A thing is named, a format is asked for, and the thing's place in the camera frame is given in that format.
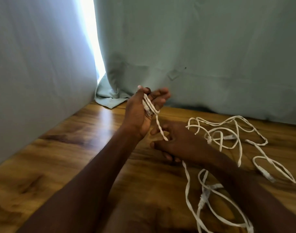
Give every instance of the left hand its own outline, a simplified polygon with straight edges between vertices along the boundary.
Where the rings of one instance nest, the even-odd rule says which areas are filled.
[[[151,119],[153,117],[153,115],[148,116],[144,109],[144,93],[148,95],[148,98],[156,110],[161,109],[166,100],[171,97],[167,88],[160,88],[151,92],[149,88],[138,86],[138,91],[127,101],[125,117],[122,125],[134,130],[140,135],[141,139],[144,138],[149,131]]]

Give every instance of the forearm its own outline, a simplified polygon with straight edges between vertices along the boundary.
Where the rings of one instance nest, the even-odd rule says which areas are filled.
[[[206,165],[253,223],[257,232],[296,232],[296,215],[222,153]]]
[[[121,127],[107,145],[18,232],[92,232],[111,186],[139,141]]]

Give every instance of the wooden floor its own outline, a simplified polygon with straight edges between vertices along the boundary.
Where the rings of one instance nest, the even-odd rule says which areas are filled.
[[[14,232],[103,148],[121,125],[124,108],[122,104],[109,110],[91,103],[0,165],[0,233]],[[188,121],[197,116],[213,122],[228,117],[165,107],[160,120]],[[269,140],[263,148],[266,154],[283,164],[296,179],[296,126],[249,121]],[[254,133],[241,132],[240,137],[261,142]],[[182,165],[169,163],[149,148],[150,141],[159,138],[147,135],[131,154],[113,185],[97,232],[131,232],[138,228],[137,232],[197,232],[196,221],[185,203],[187,180]],[[224,152],[238,160],[238,149]],[[256,155],[260,154],[254,146],[243,143],[242,168],[296,214],[296,184],[265,160],[259,160],[277,180],[274,184],[267,181],[252,164]],[[189,199],[196,208],[201,194],[199,168],[188,166],[192,179]],[[218,196],[210,200],[218,214],[241,221],[238,213]],[[243,232],[220,223],[207,208],[201,218],[213,232]]]

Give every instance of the white cable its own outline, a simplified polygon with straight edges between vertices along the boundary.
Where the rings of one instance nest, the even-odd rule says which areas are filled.
[[[157,122],[157,125],[159,127],[159,130],[160,130],[160,133],[162,134],[164,140],[168,141],[167,137],[164,135],[164,132],[160,126],[160,123],[159,123],[159,120],[158,120],[158,114],[160,111],[157,111],[154,107],[154,105],[151,103],[150,99],[148,98],[148,96],[146,94],[144,94],[144,100],[143,100],[143,104],[144,104],[144,107],[145,107],[145,110],[147,111],[147,113],[149,114],[150,112],[154,113],[156,115],[156,122]],[[245,130],[243,129],[240,125],[238,125],[236,119],[239,119],[239,120],[242,120],[245,124],[247,124],[248,126],[251,127],[251,130]],[[197,122],[197,125],[191,125],[190,124],[190,121],[192,120],[196,120]],[[228,128],[224,128],[224,127],[217,127],[217,126],[221,126],[225,123],[231,123],[231,122],[234,122],[235,124],[235,130],[236,130],[236,133],[234,131],[232,131],[231,129],[228,129]],[[205,123],[207,125],[210,125],[210,126],[214,126],[214,127],[217,127],[217,128],[213,128],[211,130],[206,130],[204,127],[200,126],[200,123]],[[272,164],[276,170],[278,170],[280,173],[283,174],[283,176],[285,176],[286,178],[288,178],[290,181],[292,181],[293,183],[296,183],[294,177],[292,176],[292,174],[280,163],[278,163],[277,161],[273,160],[273,159],[270,159],[268,156],[266,156],[265,152],[260,148],[260,146],[264,146],[266,144],[268,144],[268,140],[263,137],[258,131],[257,129],[252,125],[250,124],[247,119],[245,119],[244,117],[242,116],[233,116],[233,117],[230,117],[228,119],[226,119],[225,121],[221,122],[221,123],[212,123],[212,122],[209,122],[209,121],[206,121],[200,117],[196,117],[196,118],[190,118],[189,121],[188,121],[188,125],[186,126],[186,128],[190,128],[190,127],[197,127],[197,131],[195,134],[197,134],[200,129],[203,129],[205,131],[205,136],[204,138],[207,140],[207,143],[208,144],[211,144],[211,142],[215,142],[217,145],[219,145],[219,151],[222,150],[222,148],[226,148],[226,149],[234,149],[236,147],[237,144],[239,144],[239,160],[238,160],[238,166],[241,165],[241,159],[242,159],[242,144],[241,144],[241,141],[240,141],[240,138],[239,138],[239,128],[245,132],[256,132],[263,140],[264,140],[264,143],[262,144],[258,144],[258,143],[255,143],[253,141],[250,141],[250,140],[245,140],[247,143],[251,144],[251,145],[254,145],[259,151],[260,153],[263,155],[263,156],[255,156],[253,158],[253,163],[254,165],[256,166],[256,168],[270,181],[274,182],[275,179],[270,175],[269,172],[267,172],[264,168],[260,167],[258,164],[256,164],[255,162],[255,159],[257,158],[262,158],[262,159],[266,159],[270,164]],[[231,135],[227,135],[227,136],[224,136],[222,131],[220,130],[226,130],[230,133],[232,133]],[[214,138],[214,135],[216,133],[219,133],[220,134],[220,138]],[[225,146],[223,145],[223,140],[226,140],[226,139],[236,139],[235,143],[233,146],[231,147],[228,147],[228,146]],[[199,182],[200,184],[202,185],[202,195],[200,197],[200,202],[198,204],[198,210],[197,210],[197,213],[194,212],[193,208],[192,208],[192,205],[191,203],[189,202],[189,199],[188,199],[188,194],[189,194],[189,188],[190,188],[190,175],[189,175],[189,172],[187,170],[187,166],[185,164],[185,162],[183,161],[182,162],[182,165],[183,167],[185,168],[185,173],[186,173],[186,177],[187,177],[187,185],[186,185],[186,190],[185,190],[185,196],[186,196],[186,203],[187,203],[187,206],[188,208],[190,209],[190,211],[192,212],[194,218],[197,220],[197,228],[198,228],[198,231],[199,233],[201,233],[201,229],[203,229],[204,231],[208,232],[208,233],[212,233],[211,231],[209,231],[206,226],[204,225],[204,223],[202,222],[202,220],[200,219],[200,212],[202,210],[202,208],[204,207],[205,204],[208,205],[208,207],[210,208],[210,210],[212,211],[212,213],[223,223],[229,225],[229,226],[235,226],[235,227],[242,227],[242,228],[246,228],[247,229],[247,232],[248,233],[254,233],[254,228],[252,226],[252,223],[250,222],[250,220],[245,216],[245,214],[240,210],[240,208],[231,200],[229,199],[228,197],[224,196],[223,194],[221,194],[220,192],[217,192],[216,190],[217,189],[220,189],[220,188],[223,188],[222,184],[220,183],[217,183],[217,184],[214,184],[214,185],[206,185],[205,184],[205,181],[206,181],[206,178],[208,176],[208,171],[205,170],[205,169],[202,169],[199,174],[198,174],[198,179],[199,179]],[[200,176],[201,174],[204,173],[204,177],[203,179],[201,180]],[[211,194],[211,192],[219,195],[220,197],[224,198],[225,200],[227,200],[228,202],[230,202],[237,210],[238,212],[241,214],[243,220],[244,220],[244,223],[233,223],[233,222],[230,222],[226,219],[224,219],[223,217],[219,216],[211,207],[208,199],[209,199],[209,196]]]

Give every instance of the hand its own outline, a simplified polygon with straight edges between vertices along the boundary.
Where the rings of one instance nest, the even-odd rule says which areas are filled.
[[[161,109],[166,100],[171,97],[167,88],[161,88],[151,92],[149,88],[138,86],[138,91],[127,101],[122,125],[128,129],[134,130],[139,134],[140,139],[144,138],[149,131],[151,119],[153,117],[153,115],[148,116],[144,109],[144,93],[148,95],[148,98],[151,100],[156,110]]]
[[[163,131],[169,132],[169,141],[153,141],[150,147],[162,151],[170,161],[191,161],[199,165],[211,164],[221,153],[212,148],[207,140],[189,131],[183,122],[166,122],[161,125]],[[154,127],[150,134],[156,135],[160,130]]]

